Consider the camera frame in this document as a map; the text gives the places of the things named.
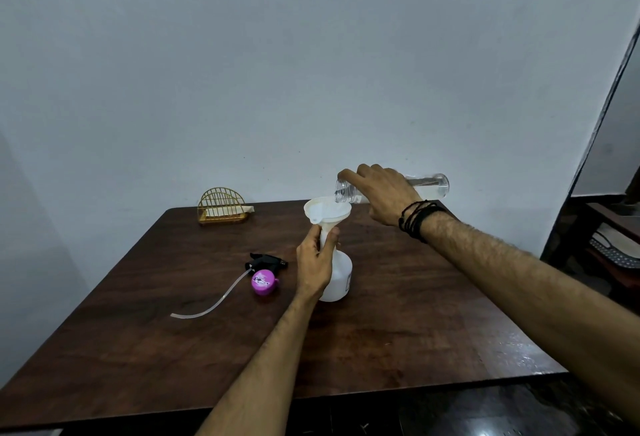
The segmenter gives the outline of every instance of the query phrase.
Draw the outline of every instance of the person's right arm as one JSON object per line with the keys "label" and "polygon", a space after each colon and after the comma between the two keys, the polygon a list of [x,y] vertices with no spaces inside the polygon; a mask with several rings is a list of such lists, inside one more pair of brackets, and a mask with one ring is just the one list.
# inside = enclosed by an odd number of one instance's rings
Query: person's right arm
{"label": "person's right arm", "polygon": [[[372,217],[386,225],[397,226],[404,208],[420,200],[402,175],[379,165],[360,165],[358,173],[343,170],[338,176],[363,192]],[[420,233],[533,342],[640,428],[638,316],[447,213],[429,215]]]}

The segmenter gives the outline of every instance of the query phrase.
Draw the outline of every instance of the pink lid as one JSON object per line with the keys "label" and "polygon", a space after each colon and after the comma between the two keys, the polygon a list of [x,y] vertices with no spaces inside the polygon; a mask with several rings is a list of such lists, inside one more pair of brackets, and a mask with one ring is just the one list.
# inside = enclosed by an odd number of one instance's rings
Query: pink lid
{"label": "pink lid", "polygon": [[268,295],[278,283],[278,278],[268,269],[261,269],[251,276],[251,287],[260,296]]}

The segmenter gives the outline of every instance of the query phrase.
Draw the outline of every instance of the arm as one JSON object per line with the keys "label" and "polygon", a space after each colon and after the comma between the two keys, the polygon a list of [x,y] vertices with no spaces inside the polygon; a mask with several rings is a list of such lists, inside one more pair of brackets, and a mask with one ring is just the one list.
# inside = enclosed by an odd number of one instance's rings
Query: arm
{"label": "arm", "polygon": [[[340,178],[371,202],[371,215],[397,225],[420,200],[404,177],[379,165]],[[533,342],[640,427],[640,318],[531,254],[436,212],[420,233]]]}
{"label": "arm", "polygon": [[282,436],[311,313],[331,279],[333,229],[322,252],[314,225],[298,247],[296,295],[247,367],[204,420],[196,436]]}

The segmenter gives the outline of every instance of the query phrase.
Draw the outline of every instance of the glass bottle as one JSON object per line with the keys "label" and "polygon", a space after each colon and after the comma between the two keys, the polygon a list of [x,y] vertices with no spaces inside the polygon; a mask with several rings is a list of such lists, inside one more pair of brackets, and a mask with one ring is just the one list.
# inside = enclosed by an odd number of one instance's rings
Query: glass bottle
{"label": "glass bottle", "polygon": [[[441,200],[449,192],[449,180],[442,173],[423,177],[404,177],[425,200]],[[335,183],[335,201],[350,204],[368,204],[367,199],[354,185],[344,180]]]}

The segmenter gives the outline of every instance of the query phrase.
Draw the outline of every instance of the person's left arm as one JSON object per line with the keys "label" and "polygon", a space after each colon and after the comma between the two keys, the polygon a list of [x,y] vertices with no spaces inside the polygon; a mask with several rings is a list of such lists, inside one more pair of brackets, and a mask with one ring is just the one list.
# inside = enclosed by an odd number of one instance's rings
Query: person's left arm
{"label": "person's left arm", "polygon": [[289,308],[196,436],[282,436],[311,313],[331,279],[338,229],[318,252],[314,225],[298,247],[298,285]]}

